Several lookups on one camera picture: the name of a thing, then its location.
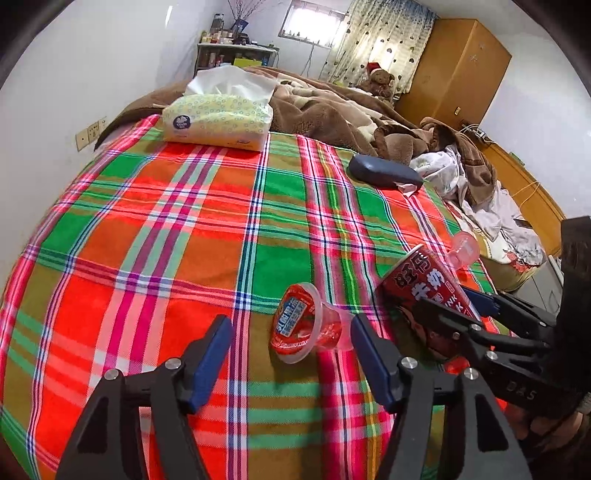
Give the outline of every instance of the brown blanket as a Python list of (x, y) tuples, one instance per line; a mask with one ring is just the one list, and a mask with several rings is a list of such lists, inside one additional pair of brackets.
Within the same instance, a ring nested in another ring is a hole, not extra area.
[[(467, 136), (447, 125), (425, 118), (417, 128), (391, 104), (365, 93), (269, 67), (245, 70), (278, 82), (269, 102), (273, 108), (271, 131), (304, 135), (406, 165), (422, 153), (455, 144), (466, 171), (468, 202), (476, 205), (492, 197), (496, 185), (494, 167)], [(95, 149), (117, 127), (162, 113), (183, 94), (188, 82), (155, 90), (128, 105), (100, 135)]]

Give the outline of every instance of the blue gripper pad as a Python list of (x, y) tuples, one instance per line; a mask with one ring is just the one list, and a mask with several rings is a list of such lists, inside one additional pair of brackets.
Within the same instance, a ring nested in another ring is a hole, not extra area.
[(378, 337), (367, 321), (362, 321), (359, 315), (351, 320), (351, 341), (359, 363), (369, 383), (369, 388), (377, 403), (388, 411), (395, 403), (389, 384), (388, 368), (382, 361), (375, 341), (384, 340)]
[[(207, 338), (211, 329), (215, 329), (211, 338)], [(200, 340), (209, 344), (193, 375), (193, 395), (189, 399), (192, 413), (203, 407), (211, 396), (220, 368), (234, 337), (232, 321), (226, 316), (218, 316), (206, 336)]]
[(472, 304), (483, 317), (496, 318), (499, 314), (499, 307), (496, 305), (494, 297), (481, 293), (471, 288), (462, 287)]

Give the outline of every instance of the floral fabric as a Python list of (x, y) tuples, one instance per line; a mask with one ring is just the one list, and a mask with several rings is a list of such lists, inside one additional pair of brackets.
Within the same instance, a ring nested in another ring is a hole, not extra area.
[(320, 78), (355, 86), (375, 61), (396, 77), (395, 94), (408, 93), (436, 19), (413, 0), (354, 0)]

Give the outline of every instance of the window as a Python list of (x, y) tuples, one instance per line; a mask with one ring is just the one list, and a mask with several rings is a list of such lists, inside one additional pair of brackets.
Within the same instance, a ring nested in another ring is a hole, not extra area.
[(292, 0), (279, 36), (330, 48), (344, 17), (328, 7)]

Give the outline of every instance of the red cup label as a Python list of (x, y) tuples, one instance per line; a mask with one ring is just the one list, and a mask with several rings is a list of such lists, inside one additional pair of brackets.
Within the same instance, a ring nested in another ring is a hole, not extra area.
[(451, 274), (421, 246), (384, 279), (387, 292), (411, 307), (420, 299), (430, 299), (474, 317), (461, 288), (455, 285)]
[(312, 296), (299, 285), (289, 287), (273, 315), (273, 349), (280, 355), (299, 352), (310, 339), (315, 317)]

